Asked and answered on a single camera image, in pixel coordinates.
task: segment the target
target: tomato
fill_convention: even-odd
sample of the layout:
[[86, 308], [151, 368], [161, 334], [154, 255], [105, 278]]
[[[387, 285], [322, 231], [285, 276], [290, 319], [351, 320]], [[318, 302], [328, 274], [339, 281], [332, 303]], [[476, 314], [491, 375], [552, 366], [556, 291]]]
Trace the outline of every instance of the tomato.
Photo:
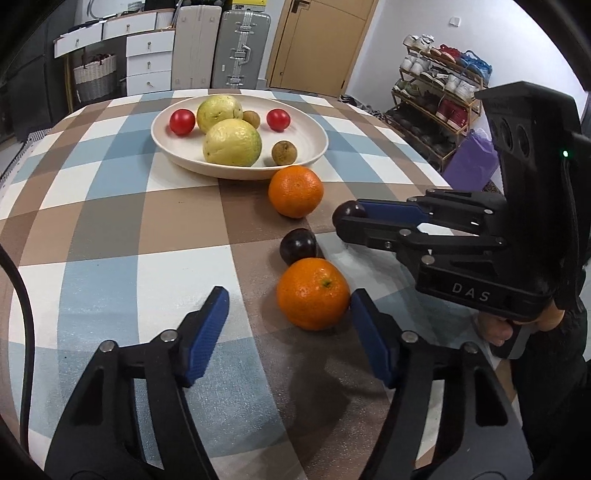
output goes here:
[[276, 132], [283, 132], [290, 126], [291, 117], [289, 113], [281, 108], [275, 108], [267, 114], [267, 124], [272, 130]]
[[168, 125], [177, 135], [187, 135], [193, 131], [195, 126], [195, 114], [191, 110], [180, 108], [170, 116]]

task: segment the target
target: plaid tablecloth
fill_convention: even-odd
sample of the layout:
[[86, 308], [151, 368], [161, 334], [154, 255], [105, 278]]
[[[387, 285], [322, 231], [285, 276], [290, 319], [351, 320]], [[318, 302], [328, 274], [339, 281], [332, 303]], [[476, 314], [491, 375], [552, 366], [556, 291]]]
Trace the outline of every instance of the plaid tablecloth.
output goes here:
[[[33, 457], [43, 464], [65, 403], [102, 340], [148, 341], [222, 285], [230, 315], [206, 375], [187, 392], [220, 477], [357, 479], [390, 392], [371, 375], [350, 321], [323, 333], [286, 321], [274, 293], [286, 268], [278, 246], [293, 228], [310, 228], [352, 290], [366, 288], [403, 329], [442, 345], [478, 342], [472, 312], [417, 293], [393, 254], [346, 247], [330, 220], [345, 200], [405, 200], [447, 184], [360, 110], [312, 96], [243, 91], [299, 108], [329, 136], [326, 155], [313, 166], [324, 181], [321, 205], [306, 219], [284, 218], [267, 199], [267, 182], [199, 176], [157, 150], [150, 137], [156, 115], [205, 93], [87, 106], [62, 120], [4, 187], [0, 243], [20, 267], [35, 317]], [[16, 295], [4, 275], [0, 281], [0, 411], [14, 428], [24, 334]], [[421, 453], [434, 442], [440, 392], [432, 401]], [[138, 405], [147, 457], [158, 464], [141, 382]]]

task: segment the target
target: hand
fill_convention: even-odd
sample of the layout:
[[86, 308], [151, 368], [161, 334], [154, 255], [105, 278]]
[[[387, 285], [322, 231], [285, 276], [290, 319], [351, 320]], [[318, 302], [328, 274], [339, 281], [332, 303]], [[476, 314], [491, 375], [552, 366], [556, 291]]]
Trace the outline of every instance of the hand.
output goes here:
[[[535, 323], [539, 330], [548, 332], [556, 328], [562, 322], [564, 310], [559, 310], [554, 300], [542, 311], [539, 317], [532, 322], [514, 322], [517, 325]], [[490, 313], [478, 313], [478, 331], [487, 342], [501, 346], [513, 335], [513, 327], [507, 319], [491, 315]]]

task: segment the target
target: orange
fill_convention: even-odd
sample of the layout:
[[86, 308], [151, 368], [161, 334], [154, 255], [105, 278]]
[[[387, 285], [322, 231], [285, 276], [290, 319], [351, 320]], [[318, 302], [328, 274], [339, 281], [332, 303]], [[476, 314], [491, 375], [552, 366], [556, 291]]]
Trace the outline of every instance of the orange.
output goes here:
[[300, 165], [282, 168], [269, 184], [269, 200], [286, 217], [304, 218], [318, 207], [323, 195], [316, 173]]
[[324, 330], [339, 323], [350, 297], [344, 276], [323, 258], [298, 260], [277, 285], [279, 308], [305, 330]]

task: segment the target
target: white plate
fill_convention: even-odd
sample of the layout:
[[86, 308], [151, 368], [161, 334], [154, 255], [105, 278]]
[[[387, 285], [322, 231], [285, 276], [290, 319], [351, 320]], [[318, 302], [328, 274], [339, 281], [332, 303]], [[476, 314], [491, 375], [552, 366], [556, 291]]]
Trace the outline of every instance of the white plate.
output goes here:
[[[329, 139], [324, 128], [309, 115], [276, 100], [260, 98], [251, 95], [232, 94], [242, 105], [242, 109], [254, 110], [261, 117], [258, 128], [262, 138], [262, 153], [252, 167], [230, 167], [208, 163], [203, 158], [203, 134], [197, 125], [193, 132], [186, 137], [178, 137], [168, 127], [170, 116], [179, 108], [186, 108], [193, 112], [210, 95], [189, 98], [169, 106], [158, 114], [152, 122], [152, 139], [177, 165], [188, 170], [231, 180], [264, 180], [282, 168], [278, 167], [271, 158], [273, 145], [281, 140], [289, 140], [297, 148], [298, 156], [294, 165], [310, 165], [318, 160], [329, 146]], [[274, 132], [267, 125], [267, 113], [274, 108], [282, 108], [291, 117], [291, 124], [284, 132]]]

